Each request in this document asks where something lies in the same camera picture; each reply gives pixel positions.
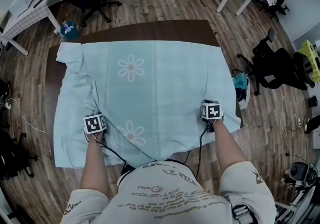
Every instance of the light blue cloth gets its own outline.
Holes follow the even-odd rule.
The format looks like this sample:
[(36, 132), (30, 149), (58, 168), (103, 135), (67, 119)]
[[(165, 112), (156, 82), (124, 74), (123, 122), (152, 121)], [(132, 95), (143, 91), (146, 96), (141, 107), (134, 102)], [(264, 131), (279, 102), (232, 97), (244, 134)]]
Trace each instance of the light blue cloth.
[[(138, 167), (199, 147), (205, 128), (203, 99), (219, 101), (230, 132), (240, 128), (236, 92), (220, 48), (175, 41), (73, 44), (60, 49), (66, 63), (54, 125), (57, 167), (83, 167), (83, 117), (101, 111), (107, 145)], [(214, 141), (205, 134), (202, 144)], [(104, 149), (106, 165), (121, 163)]]
[(242, 90), (245, 90), (247, 88), (247, 78), (243, 73), (237, 74), (233, 78), (233, 83), (235, 88), (240, 88)]

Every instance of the black strap buckle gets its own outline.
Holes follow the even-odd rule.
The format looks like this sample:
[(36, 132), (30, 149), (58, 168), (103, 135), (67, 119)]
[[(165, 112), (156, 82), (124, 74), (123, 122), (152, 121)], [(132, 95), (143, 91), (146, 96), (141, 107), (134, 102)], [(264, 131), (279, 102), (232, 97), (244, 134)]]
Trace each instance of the black strap buckle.
[(255, 221), (252, 218), (252, 215), (248, 206), (244, 204), (239, 204), (233, 207), (232, 215), (237, 221), (239, 221), (240, 224), (251, 224), (251, 223), (254, 223)]

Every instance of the flower pattern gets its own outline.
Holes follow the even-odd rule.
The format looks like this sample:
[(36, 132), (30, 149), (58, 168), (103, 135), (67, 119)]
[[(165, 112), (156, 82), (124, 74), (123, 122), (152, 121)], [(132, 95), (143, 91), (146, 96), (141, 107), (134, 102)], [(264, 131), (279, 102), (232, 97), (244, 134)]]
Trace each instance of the flower pattern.
[(123, 67), (118, 71), (118, 75), (120, 77), (127, 75), (128, 81), (133, 82), (135, 80), (136, 75), (144, 75), (145, 71), (138, 67), (144, 63), (144, 60), (142, 58), (137, 59), (134, 61), (135, 56), (133, 54), (128, 55), (128, 61), (125, 60), (119, 60), (118, 64)]
[(141, 126), (134, 129), (133, 123), (131, 121), (127, 121), (125, 124), (125, 129), (123, 129), (122, 127), (117, 127), (116, 129), (131, 143), (135, 143), (141, 146), (145, 145), (146, 140), (140, 137), (140, 135), (144, 133), (145, 129)]

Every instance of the dark brown table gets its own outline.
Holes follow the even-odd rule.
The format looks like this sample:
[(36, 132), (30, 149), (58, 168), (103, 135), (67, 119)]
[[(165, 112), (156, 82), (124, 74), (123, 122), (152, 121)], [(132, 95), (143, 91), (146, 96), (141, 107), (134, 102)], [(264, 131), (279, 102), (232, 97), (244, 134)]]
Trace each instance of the dark brown table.
[[(207, 20), (176, 20), (149, 22), (136, 25), (121, 26), (100, 32), (88, 34), (73, 40), (81, 44), (92, 42), (113, 42), (113, 41), (182, 41), (206, 44), (219, 47), (218, 41)], [(54, 120), (57, 107), (58, 95), (65, 76), (66, 65), (57, 62), (59, 45), (51, 47), (48, 53), (45, 74), (45, 109), (46, 124), (52, 156), (54, 156)], [(236, 104), (236, 113), (241, 119), (242, 116), (239, 104)]]

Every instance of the person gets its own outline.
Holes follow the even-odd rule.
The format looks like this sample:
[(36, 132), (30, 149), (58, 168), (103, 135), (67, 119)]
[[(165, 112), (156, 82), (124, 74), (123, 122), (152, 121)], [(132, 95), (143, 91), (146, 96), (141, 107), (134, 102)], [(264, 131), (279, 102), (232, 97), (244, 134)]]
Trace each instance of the person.
[(320, 115), (317, 115), (316, 117), (310, 119), (307, 119), (307, 123), (304, 126), (304, 131), (306, 134), (311, 133), (315, 129), (317, 129), (320, 126)]
[(274, 223), (275, 201), (267, 185), (223, 121), (217, 120), (213, 127), (222, 172), (222, 196), (204, 191), (186, 165), (167, 160), (123, 173), (118, 180), (117, 195), (109, 200), (102, 147), (90, 137), (80, 189), (71, 193), (61, 223), (231, 224), (239, 223), (232, 210), (237, 208), (241, 215), (245, 216), (241, 212), (245, 208), (243, 212), (248, 209), (253, 216), (250, 221), (242, 219), (241, 224), (252, 220), (252, 223)]

